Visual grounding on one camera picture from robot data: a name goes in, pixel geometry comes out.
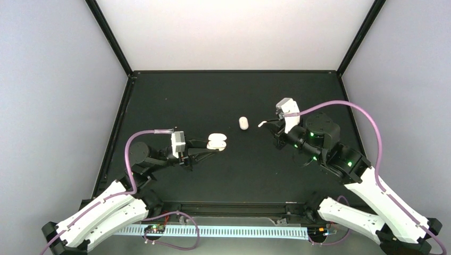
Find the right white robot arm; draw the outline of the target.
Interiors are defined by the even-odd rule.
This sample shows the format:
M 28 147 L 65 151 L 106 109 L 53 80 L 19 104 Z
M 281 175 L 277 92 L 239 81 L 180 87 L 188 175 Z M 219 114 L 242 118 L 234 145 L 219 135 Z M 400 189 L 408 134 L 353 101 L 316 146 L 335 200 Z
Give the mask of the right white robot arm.
M 375 168 L 359 151 L 340 142 L 340 127 L 324 113 L 263 121 L 277 148 L 293 146 L 319 165 L 320 171 L 360 197 L 372 212 L 347 206 L 327 196 L 318 196 L 303 207 L 304 218 L 340 224 L 358 232 L 386 254 L 430 254 L 428 239 L 442 227 L 435 218 L 419 215 L 390 188 L 380 189 Z

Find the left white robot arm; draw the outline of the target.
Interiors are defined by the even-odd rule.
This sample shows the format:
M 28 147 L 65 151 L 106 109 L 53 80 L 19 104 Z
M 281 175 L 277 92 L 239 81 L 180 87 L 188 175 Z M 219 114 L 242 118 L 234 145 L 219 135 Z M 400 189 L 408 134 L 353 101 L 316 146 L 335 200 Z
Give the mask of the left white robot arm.
M 129 147 L 131 174 L 114 180 L 97 198 L 73 216 L 42 227 L 52 254 L 87 254 L 124 227 L 161 214 L 163 201 L 148 187 L 154 173 L 180 166 L 192 171 L 204 159 L 225 150 L 225 141 L 191 139 L 156 150 L 144 142 Z

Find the square white earbud case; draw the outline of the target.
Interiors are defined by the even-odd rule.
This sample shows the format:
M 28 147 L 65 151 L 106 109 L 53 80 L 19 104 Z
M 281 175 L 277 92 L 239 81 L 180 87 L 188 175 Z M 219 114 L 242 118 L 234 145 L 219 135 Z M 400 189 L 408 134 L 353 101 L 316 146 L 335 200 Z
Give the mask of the square white earbud case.
M 207 149 L 223 151 L 227 147 L 227 136 L 222 133 L 212 133 L 208 136 Z

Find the oval white charging case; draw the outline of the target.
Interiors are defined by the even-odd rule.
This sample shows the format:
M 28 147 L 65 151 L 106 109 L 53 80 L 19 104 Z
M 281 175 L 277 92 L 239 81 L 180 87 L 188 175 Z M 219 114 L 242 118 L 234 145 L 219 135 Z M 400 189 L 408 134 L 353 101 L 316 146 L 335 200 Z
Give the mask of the oval white charging case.
M 245 116 L 241 116 L 239 118 L 239 127 L 241 130 L 248 130 L 249 128 L 249 122 L 248 122 L 248 118 Z

